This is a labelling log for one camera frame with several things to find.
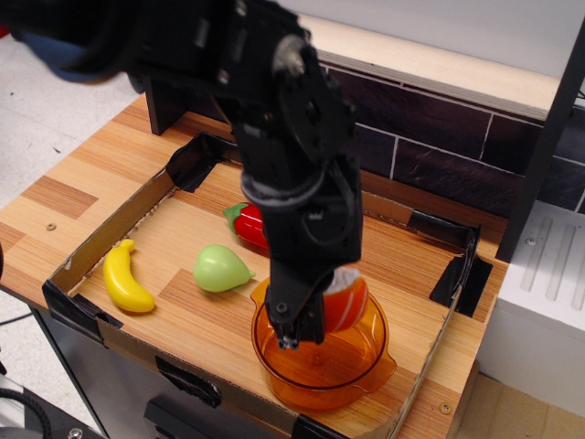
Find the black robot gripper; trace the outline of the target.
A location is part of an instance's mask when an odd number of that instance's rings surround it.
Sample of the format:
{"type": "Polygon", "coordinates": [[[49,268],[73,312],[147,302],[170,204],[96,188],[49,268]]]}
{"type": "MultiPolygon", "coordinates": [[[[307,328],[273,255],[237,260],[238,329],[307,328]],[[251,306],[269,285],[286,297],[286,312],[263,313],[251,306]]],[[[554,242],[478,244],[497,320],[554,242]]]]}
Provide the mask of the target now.
{"type": "Polygon", "coordinates": [[[282,349],[325,339],[325,289],[335,269],[357,262],[362,251],[359,166],[339,155],[290,190],[243,173],[245,196],[260,211],[270,252],[264,304],[282,349]]]}

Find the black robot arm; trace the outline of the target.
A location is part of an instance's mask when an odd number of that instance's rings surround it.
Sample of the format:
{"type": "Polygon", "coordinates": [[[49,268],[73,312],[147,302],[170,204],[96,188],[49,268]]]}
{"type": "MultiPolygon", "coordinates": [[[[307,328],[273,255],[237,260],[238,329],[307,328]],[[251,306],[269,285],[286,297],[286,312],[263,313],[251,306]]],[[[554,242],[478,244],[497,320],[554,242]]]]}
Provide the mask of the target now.
{"type": "Polygon", "coordinates": [[[1,23],[63,80],[119,72],[209,95],[271,255],[266,309],[282,348],[325,337],[326,284],[361,255],[354,108],[296,14],[273,1],[4,1],[1,23]]]}

